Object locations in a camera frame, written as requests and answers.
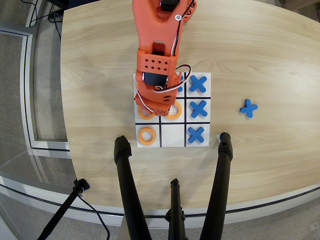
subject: wooden table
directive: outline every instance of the wooden table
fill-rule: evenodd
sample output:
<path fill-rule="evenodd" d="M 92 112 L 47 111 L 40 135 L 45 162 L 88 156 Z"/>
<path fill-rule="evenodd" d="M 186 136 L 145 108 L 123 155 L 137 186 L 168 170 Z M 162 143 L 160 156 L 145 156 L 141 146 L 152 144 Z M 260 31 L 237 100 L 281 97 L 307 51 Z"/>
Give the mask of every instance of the wooden table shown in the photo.
<path fill-rule="evenodd" d="M 62 102 L 77 177 L 92 204 L 122 207 L 114 142 L 125 135 L 142 207 L 168 209 L 170 181 L 184 208 L 205 208 L 218 156 L 231 135 L 228 204 L 320 182 L 320 24 L 255 1 L 199 0 L 183 28 L 179 64 L 211 72 L 210 147 L 137 148 L 133 79 L 138 34 L 131 0 L 65 11 Z M 239 112 L 245 99 L 259 109 Z"/>

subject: black tripod leg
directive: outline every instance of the black tripod leg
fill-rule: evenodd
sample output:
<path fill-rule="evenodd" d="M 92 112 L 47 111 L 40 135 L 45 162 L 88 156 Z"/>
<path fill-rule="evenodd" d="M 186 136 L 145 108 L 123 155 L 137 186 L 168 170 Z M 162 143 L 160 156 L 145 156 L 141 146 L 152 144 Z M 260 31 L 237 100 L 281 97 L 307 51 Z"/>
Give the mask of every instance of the black tripod leg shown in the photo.
<path fill-rule="evenodd" d="M 124 215 L 131 240 L 151 240 L 150 232 L 140 204 L 129 156 L 131 147 L 125 136 L 118 137 L 114 145 L 114 161 L 118 170 Z"/>
<path fill-rule="evenodd" d="M 233 149 L 228 133 L 222 133 L 220 139 L 212 192 L 200 240 L 220 240 L 224 228 Z"/>
<path fill-rule="evenodd" d="M 38 240 L 45 240 L 55 229 L 61 218 L 64 216 L 68 208 L 74 202 L 79 193 L 83 193 L 85 190 L 90 188 L 89 184 L 85 179 L 80 179 L 79 181 L 74 181 L 73 192 L 68 196 L 68 198 L 64 201 L 61 207 L 56 211 L 51 220 L 43 229 L 41 235 Z"/>
<path fill-rule="evenodd" d="M 165 219 L 169 222 L 168 240 L 185 240 L 185 214 L 180 202 L 180 185 L 178 179 L 171 182 L 171 209 L 167 212 Z"/>

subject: blue x piece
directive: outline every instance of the blue x piece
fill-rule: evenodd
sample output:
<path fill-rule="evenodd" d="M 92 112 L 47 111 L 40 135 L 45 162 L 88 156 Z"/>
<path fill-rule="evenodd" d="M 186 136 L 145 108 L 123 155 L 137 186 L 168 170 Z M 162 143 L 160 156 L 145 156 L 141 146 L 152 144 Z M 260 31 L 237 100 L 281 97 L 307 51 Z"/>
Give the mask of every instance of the blue x piece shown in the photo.
<path fill-rule="evenodd" d="M 181 81 L 182 82 L 184 80 L 184 76 L 181 75 Z M 184 89 L 182 88 L 182 86 L 178 87 L 178 92 L 181 93 Z"/>
<path fill-rule="evenodd" d="M 194 92 L 197 89 L 199 89 L 202 93 L 205 93 L 207 91 L 207 89 L 204 86 L 205 81 L 207 81 L 206 76 L 203 76 L 200 79 L 198 79 L 195 75 L 192 75 L 190 79 L 193 82 L 193 85 L 190 87 L 191 92 Z"/>
<path fill-rule="evenodd" d="M 246 114 L 248 118 L 252 119 L 254 116 L 253 111 L 258 109 L 258 105 L 255 105 L 255 104 L 251 105 L 250 99 L 246 99 L 244 103 L 245 103 L 245 107 L 240 108 L 240 112 L 243 114 Z"/>
<path fill-rule="evenodd" d="M 197 105 L 194 101 L 190 103 L 190 106 L 194 108 L 191 117 L 194 119 L 201 114 L 202 116 L 206 117 L 208 113 L 204 110 L 204 107 L 207 105 L 207 102 L 202 100 L 199 105 Z"/>
<path fill-rule="evenodd" d="M 200 143 L 203 143 L 205 140 L 201 136 L 201 134 L 204 132 L 204 128 L 201 126 L 198 128 L 198 130 L 194 130 L 192 127 L 188 128 L 188 132 L 191 134 L 191 137 L 189 137 L 188 142 L 193 143 L 195 140 L 198 140 Z"/>

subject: tic-tac-toe board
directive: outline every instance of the tic-tac-toe board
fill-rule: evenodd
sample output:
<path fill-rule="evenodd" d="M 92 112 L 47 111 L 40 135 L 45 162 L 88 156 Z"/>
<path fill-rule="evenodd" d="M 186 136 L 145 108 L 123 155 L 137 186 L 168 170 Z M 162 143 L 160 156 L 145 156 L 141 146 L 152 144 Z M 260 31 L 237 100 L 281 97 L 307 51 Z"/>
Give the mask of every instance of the tic-tac-toe board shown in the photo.
<path fill-rule="evenodd" d="M 206 147 L 210 139 L 211 73 L 194 72 L 178 88 L 168 116 L 144 111 L 134 100 L 138 148 Z"/>

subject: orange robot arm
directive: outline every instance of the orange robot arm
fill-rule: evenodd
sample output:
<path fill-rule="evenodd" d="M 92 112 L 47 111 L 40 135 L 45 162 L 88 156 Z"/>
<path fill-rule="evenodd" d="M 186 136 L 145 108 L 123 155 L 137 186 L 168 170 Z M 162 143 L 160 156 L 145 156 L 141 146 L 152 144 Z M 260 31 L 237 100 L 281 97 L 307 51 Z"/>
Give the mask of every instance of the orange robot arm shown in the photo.
<path fill-rule="evenodd" d="M 176 101 L 178 87 L 183 84 L 182 73 L 176 74 L 183 25 L 197 3 L 195 0 L 133 0 L 132 8 L 139 35 L 135 100 L 149 113 L 167 116 Z"/>

